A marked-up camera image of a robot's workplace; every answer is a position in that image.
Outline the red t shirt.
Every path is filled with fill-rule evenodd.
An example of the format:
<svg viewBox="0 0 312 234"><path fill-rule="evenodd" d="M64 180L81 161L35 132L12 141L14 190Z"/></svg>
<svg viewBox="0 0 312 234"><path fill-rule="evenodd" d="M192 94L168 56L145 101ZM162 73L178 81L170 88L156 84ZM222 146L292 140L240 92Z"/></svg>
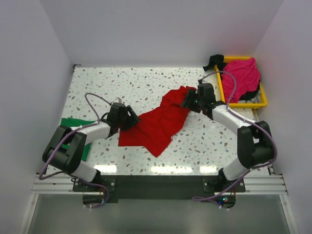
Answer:
<svg viewBox="0 0 312 234"><path fill-rule="evenodd" d="M189 90L194 87L180 86L162 97L160 106L141 114L140 122L119 134L119 147L142 146L154 157L158 157L168 147L173 135L184 126L189 109L181 106Z"/></svg>

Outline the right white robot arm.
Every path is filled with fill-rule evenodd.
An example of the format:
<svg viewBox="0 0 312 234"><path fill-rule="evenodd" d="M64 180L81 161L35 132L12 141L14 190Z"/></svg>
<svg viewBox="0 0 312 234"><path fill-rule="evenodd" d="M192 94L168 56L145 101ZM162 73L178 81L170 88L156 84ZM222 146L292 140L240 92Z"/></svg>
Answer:
<svg viewBox="0 0 312 234"><path fill-rule="evenodd" d="M214 184L216 190L229 191L251 169L267 166L277 158L276 144L268 123L245 118L226 103L217 101L211 84L203 83L196 90L190 89L181 106L204 114L236 135L237 157L219 170Z"/></svg>

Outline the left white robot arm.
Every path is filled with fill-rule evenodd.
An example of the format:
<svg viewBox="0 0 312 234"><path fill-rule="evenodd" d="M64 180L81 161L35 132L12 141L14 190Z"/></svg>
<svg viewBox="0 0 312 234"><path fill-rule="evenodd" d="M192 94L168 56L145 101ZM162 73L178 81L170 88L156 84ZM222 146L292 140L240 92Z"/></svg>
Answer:
<svg viewBox="0 0 312 234"><path fill-rule="evenodd" d="M68 127L60 125L53 134L43 155L44 168L39 174L41 180L47 166L51 165L61 172L83 181L89 191L96 191L102 184L100 171L82 160L86 145L99 139L107 139L119 130L129 130L140 122L131 106L114 102L110 111L87 125Z"/></svg>

